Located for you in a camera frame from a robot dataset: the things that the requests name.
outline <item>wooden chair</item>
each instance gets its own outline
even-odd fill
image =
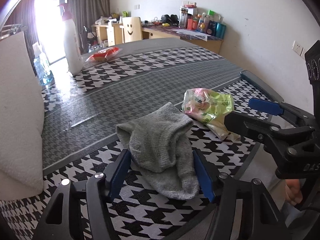
[[[124,42],[141,41],[142,28],[140,17],[125,17],[122,19]]]

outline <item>red box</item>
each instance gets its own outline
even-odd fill
[[[188,19],[188,30],[195,30],[197,28],[197,21],[193,19]]]

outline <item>bed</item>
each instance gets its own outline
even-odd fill
[[[234,96],[235,111],[270,118],[248,107],[250,98],[267,100],[240,77],[241,68],[220,55],[174,38],[152,39],[118,45],[117,59],[89,66],[68,82],[43,89],[45,107],[43,138],[44,191],[17,201],[0,201],[1,213],[18,239],[32,239],[37,222],[62,179],[86,180],[103,171],[123,146],[115,126],[172,102],[180,108],[184,92],[205,87]],[[219,140],[195,121],[188,133],[220,172],[240,178],[260,144],[241,137]],[[214,209],[202,192],[189,201],[158,194],[131,167],[120,198],[108,205],[121,239],[178,239]],[[86,203],[81,203],[84,236],[91,239]]]

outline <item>glass door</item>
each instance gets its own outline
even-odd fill
[[[40,44],[50,64],[66,56],[61,3],[67,0],[36,0],[36,26]]]

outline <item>human hand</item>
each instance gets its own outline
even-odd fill
[[[285,193],[286,201],[288,201],[292,206],[300,203],[302,201],[302,193],[300,190],[300,181],[298,179],[286,179],[285,180]]]

